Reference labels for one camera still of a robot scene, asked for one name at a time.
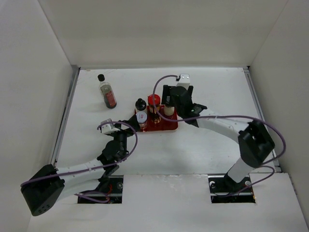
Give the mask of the small jar pink label lid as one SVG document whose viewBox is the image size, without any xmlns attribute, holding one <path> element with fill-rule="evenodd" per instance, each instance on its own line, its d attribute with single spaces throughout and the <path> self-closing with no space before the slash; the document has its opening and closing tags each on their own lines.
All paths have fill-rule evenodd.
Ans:
<svg viewBox="0 0 309 232">
<path fill-rule="evenodd" d="M 137 122 L 140 126 L 140 130 L 141 131 L 146 130 L 147 120 L 148 120 L 147 114 L 144 111 L 139 111 L 139 112 L 136 113 L 136 118 L 137 118 Z"/>
</svg>

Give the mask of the red lid sauce jar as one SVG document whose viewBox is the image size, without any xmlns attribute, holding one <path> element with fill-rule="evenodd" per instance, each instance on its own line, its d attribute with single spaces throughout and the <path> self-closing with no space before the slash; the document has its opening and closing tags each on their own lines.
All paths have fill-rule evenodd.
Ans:
<svg viewBox="0 0 309 232">
<path fill-rule="evenodd" d="M 151 94 L 148 96 L 148 106 L 149 106 L 149 117 L 150 120 L 154 124 L 158 124 L 161 120 L 158 112 L 160 111 L 160 103 L 161 99 L 160 96 L 157 94 Z"/>
</svg>

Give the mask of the white bottle black cap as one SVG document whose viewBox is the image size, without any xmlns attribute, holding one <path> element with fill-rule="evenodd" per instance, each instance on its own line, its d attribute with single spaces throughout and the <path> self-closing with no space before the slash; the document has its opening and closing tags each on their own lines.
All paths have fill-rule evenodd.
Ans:
<svg viewBox="0 0 309 232">
<path fill-rule="evenodd" d="M 147 113 L 147 103 L 142 98 L 138 98 L 135 102 L 135 113 L 137 112 L 145 112 Z"/>
</svg>

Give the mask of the silver lid jar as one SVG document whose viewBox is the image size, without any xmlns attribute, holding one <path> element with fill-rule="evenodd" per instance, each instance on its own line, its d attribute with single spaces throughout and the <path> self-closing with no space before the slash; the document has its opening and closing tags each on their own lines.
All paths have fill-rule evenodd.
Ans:
<svg viewBox="0 0 309 232">
<path fill-rule="evenodd" d="M 173 106 L 164 106 L 164 115 L 167 117 L 172 117 L 174 114 L 175 108 Z"/>
</svg>

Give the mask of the dark sauce glass bottle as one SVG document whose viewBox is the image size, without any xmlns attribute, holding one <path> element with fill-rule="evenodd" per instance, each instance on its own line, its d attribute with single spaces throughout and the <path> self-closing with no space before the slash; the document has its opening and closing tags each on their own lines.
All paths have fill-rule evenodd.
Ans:
<svg viewBox="0 0 309 232">
<path fill-rule="evenodd" d="M 117 106 L 117 101 L 115 99 L 111 85 L 106 82 L 105 76 L 103 74 L 98 75 L 98 80 L 100 82 L 99 89 L 106 107 L 109 109 L 115 108 Z"/>
</svg>

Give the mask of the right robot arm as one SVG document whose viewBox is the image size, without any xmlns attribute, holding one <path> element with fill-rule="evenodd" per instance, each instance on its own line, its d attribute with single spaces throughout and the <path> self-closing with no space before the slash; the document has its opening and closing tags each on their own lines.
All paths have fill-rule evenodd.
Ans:
<svg viewBox="0 0 309 232">
<path fill-rule="evenodd" d="M 193 88 L 163 86 L 162 103 L 174 107 L 177 115 L 187 124 L 209 129 L 226 136 L 239 145 L 240 158 L 224 176 L 224 186 L 235 191 L 242 180 L 260 167 L 275 148 L 275 143 L 262 121 L 249 122 L 232 120 L 216 115 L 206 106 L 192 102 Z"/>
</svg>

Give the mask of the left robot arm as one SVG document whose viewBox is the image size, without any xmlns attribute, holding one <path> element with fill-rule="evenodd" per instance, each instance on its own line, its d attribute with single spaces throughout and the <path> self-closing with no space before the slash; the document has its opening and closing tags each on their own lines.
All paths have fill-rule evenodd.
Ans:
<svg viewBox="0 0 309 232">
<path fill-rule="evenodd" d="M 65 168 L 47 164 L 21 184 L 21 193 L 34 217 L 44 214 L 68 196 L 84 197 L 85 192 L 107 190 L 109 177 L 119 168 L 119 163 L 132 154 L 127 149 L 127 139 L 137 136 L 140 126 L 137 117 L 132 116 L 123 121 L 107 119 L 97 129 L 112 137 L 97 158 Z"/>
</svg>

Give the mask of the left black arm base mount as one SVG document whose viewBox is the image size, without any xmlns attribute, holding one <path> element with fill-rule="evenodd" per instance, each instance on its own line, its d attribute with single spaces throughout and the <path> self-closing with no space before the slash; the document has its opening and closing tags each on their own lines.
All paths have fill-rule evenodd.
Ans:
<svg viewBox="0 0 309 232">
<path fill-rule="evenodd" d="M 77 195 L 78 204 L 121 204 L 124 188 L 124 176 L 112 175 L 104 178 L 95 190 Z"/>
</svg>

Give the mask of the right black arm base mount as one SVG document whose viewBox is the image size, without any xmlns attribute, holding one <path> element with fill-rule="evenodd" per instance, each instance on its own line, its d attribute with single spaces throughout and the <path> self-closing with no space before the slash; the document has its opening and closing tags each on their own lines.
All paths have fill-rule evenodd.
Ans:
<svg viewBox="0 0 309 232">
<path fill-rule="evenodd" d="M 236 183 L 226 174 L 210 174 L 208 182 L 212 203 L 255 203 L 249 175 Z"/>
</svg>

